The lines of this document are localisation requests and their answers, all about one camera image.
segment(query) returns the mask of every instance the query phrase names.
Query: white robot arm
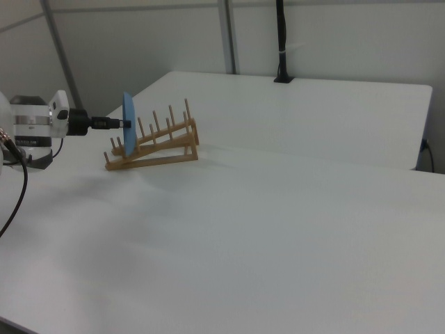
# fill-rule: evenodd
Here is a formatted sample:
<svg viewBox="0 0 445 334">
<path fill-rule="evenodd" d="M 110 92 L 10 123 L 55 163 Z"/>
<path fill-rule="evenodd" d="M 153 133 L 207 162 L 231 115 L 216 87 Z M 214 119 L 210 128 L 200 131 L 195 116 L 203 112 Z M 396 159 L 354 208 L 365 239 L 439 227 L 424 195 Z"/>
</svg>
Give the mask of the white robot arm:
<svg viewBox="0 0 445 334">
<path fill-rule="evenodd" d="M 89 118 L 85 110 L 71 109 L 64 90 L 58 90 L 49 104 L 41 97 L 21 95 L 8 102 L 0 93 L 0 128 L 13 139 L 31 170 L 45 169 L 53 161 L 52 138 L 84 136 L 89 127 L 118 129 L 130 126 L 129 121 Z M 3 160 L 8 164 L 17 161 L 5 147 L 2 151 Z"/>
</svg>

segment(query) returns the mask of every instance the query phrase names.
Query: white wall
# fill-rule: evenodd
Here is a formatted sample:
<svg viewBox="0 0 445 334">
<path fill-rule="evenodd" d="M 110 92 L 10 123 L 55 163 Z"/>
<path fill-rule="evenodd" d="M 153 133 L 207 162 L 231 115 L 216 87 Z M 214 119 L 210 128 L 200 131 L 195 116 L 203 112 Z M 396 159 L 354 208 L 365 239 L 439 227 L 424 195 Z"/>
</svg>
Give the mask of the white wall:
<svg viewBox="0 0 445 334">
<path fill-rule="evenodd" d="M 58 89 L 68 92 L 40 2 L 0 1 L 0 91 L 39 95 L 49 101 Z"/>
<path fill-rule="evenodd" d="M 90 114 L 110 113 L 124 91 L 135 95 L 172 70 L 227 72 L 216 0 L 50 4 Z"/>
<path fill-rule="evenodd" d="M 234 0 L 239 72 L 274 76 L 275 7 L 245 2 Z M 285 15 L 288 46 L 303 44 L 287 57 L 290 74 L 432 86 L 426 136 L 445 173 L 445 3 L 286 6 Z M 428 155 L 421 165 L 429 170 Z"/>
</svg>

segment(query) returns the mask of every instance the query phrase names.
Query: blue plate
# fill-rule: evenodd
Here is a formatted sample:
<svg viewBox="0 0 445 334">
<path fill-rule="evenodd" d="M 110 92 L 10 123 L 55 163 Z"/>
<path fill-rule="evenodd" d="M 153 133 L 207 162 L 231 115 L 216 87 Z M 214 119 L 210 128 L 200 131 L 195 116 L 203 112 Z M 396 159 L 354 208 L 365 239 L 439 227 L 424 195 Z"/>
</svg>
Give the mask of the blue plate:
<svg viewBox="0 0 445 334">
<path fill-rule="evenodd" d="M 129 93 L 124 93 L 122 99 L 122 119 L 131 121 L 131 127 L 124 128 L 125 154 L 128 156 L 133 153 L 136 146 L 136 119 L 133 98 Z"/>
</svg>

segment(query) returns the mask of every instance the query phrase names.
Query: black pole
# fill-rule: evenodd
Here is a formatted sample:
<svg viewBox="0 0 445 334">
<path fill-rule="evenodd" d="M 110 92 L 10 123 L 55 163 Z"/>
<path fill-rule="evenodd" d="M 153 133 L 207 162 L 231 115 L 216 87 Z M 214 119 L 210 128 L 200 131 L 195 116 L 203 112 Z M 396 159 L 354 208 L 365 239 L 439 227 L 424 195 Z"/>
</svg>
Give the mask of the black pole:
<svg viewBox="0 0 445 334">
<path fill-rule="evenodd" d="M 274 82 L 288 84 L 293 77 L 287 74 L 286 65 L 286 19 L 284 18 L 283 0 L 277 0 L 277 25 L 278 25 L 278 51 L 280 55 L 280 66 Z"/>
</svg>

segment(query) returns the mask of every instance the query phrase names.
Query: white table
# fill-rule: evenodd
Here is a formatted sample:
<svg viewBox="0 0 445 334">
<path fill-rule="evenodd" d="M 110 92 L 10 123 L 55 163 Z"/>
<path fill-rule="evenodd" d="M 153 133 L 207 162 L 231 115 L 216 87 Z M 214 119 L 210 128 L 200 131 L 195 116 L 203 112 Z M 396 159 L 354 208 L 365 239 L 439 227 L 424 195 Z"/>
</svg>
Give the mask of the white table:
<svg viewBox="0 0 445 334">
<path fill-rule="evenodd" d="M 206 143 L 414 169 L 432 88 L 420 85 L 171 72 L 135 99 L 177 117 L 191 104 Z"/>
<path fill-rule="evenodd" d="M 42 334 L 441 333 L 442 175 L 212 145 L 195 103 L 199 161 L 107 172 L 118 131 L 90 131 L 30 175 L 0 239 L 2 319 Z M 3 171 L 0 221 L 21 181 Z"/>
</svg>

